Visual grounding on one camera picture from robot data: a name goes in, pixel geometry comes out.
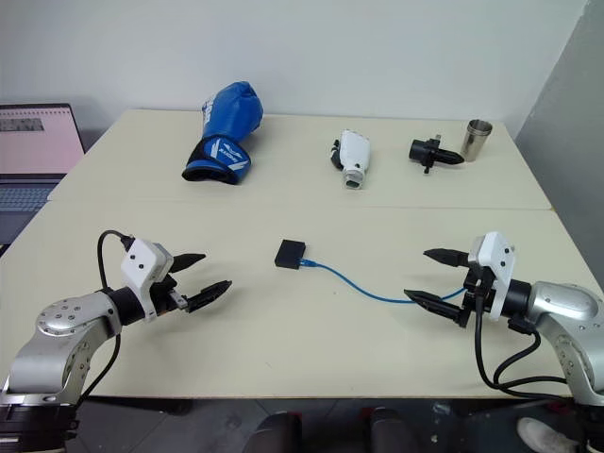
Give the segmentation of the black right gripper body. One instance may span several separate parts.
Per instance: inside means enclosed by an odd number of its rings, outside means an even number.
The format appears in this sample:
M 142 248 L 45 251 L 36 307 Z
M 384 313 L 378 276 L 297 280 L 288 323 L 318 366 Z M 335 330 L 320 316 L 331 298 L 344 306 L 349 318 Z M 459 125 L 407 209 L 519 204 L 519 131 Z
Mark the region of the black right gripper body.
M 495 275 L 486 267 L 471 263 L 465 252 L 460 253 L 458 262 L 460 266 L 468 268 L 463 282 L 465 293 L 461 303 L 461 316 L 458 320 L 460 327 L 466 327 L 470 314 L 476 310 L 477 298 L 482 300 L 482 311 L 491 311 L 495 297 L 495 291 L 492 289 Z

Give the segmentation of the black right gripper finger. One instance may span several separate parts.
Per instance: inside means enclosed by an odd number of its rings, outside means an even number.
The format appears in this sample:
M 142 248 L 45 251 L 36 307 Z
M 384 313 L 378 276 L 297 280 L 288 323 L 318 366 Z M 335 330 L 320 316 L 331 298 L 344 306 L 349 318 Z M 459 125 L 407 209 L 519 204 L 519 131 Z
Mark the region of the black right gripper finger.
M 423 255 L 450 267 L 470 267 L 468 262 L 468 254 L 459 250 L 432 248 L 425 250 Z
M 463 309 L 444 301 L 440 296 L 417 290 L 405 290 L 404 294 L 424 310 L 449 319 L 459 327 L 466 326 L 466 313 Z

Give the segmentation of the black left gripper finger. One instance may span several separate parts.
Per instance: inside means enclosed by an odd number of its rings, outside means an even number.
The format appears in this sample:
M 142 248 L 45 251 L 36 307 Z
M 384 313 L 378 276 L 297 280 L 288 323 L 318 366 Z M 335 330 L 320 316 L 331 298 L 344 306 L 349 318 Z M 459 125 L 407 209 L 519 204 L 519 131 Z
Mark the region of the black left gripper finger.
M 197 262 L 203 260 L 205 257 L 206 255 L 201 253 L 184 253 L 173 256 L 173 263 L 170 267 L 170 273 L 174 274 L 188 269 Z
M 202 289 L 199 294 L 187 297 L 186 312 L 191 313 L 214 302 L 232 285 L 231 280 L 223 280 Z

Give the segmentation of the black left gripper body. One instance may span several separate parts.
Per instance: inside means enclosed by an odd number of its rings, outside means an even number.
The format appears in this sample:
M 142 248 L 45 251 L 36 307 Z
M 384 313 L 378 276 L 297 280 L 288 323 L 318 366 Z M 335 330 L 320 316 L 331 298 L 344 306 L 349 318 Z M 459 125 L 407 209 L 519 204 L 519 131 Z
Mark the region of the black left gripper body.
M 157 316 L 173 310 L 189 309 L 188 300 L 176 291 L 176 285 L 177 282 L 170 275 L 151 285 L 150 296 Z

